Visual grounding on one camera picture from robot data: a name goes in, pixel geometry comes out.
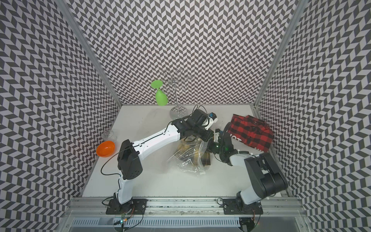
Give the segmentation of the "yellow plaid shirt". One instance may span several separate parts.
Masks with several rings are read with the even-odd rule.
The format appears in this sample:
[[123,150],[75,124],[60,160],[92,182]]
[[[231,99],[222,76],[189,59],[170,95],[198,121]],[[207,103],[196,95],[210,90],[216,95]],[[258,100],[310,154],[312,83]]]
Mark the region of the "yellow plaid shirt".
[[207,151],[207,146],[208,143],[200,138],[183,139],[174,155],[184,164],[201,165],[202,167],[210,166],[211,156],[210,152]]

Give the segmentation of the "clear plastic vacuum bag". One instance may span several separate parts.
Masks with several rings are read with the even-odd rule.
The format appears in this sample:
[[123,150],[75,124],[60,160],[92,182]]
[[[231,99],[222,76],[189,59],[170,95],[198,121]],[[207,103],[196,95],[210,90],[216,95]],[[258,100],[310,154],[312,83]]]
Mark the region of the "clear plastic vacuum bag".
[[167,163],[179,171],[203,176],[211,167],[211,154],[208,143],[196,136],[182,139]]

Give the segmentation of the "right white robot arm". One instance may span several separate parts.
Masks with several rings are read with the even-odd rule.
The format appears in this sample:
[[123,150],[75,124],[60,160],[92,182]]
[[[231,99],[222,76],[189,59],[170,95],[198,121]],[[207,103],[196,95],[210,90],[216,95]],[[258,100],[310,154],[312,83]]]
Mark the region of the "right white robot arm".
[[207,150],[217,154],[222,163],[247,171],[251,185],[236,194],[236,201],[241,207],[259,202],[288,188],[285,175],[270,153],[252,155],[248,151],[237,150],[226,131],[217,129],[214,139],[208,142]]

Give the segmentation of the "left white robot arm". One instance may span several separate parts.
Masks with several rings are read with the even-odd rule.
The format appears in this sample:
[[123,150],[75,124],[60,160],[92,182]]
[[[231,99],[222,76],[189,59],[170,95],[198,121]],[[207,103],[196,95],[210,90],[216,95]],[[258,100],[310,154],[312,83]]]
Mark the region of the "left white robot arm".
[[125,140],[117,155],[118,169],[121,172],[119,189],[114,194],[114,200],[119,206],[131,203],[134,179],[143,172],[142,161],[160,148],[180,141],[189,136],[201,138],[208,142],[213,138],[211,126],[217,122],[217,115],[207,114],[200,109],[188,116],[169,122],[167,127],[145,139],[131,142]]

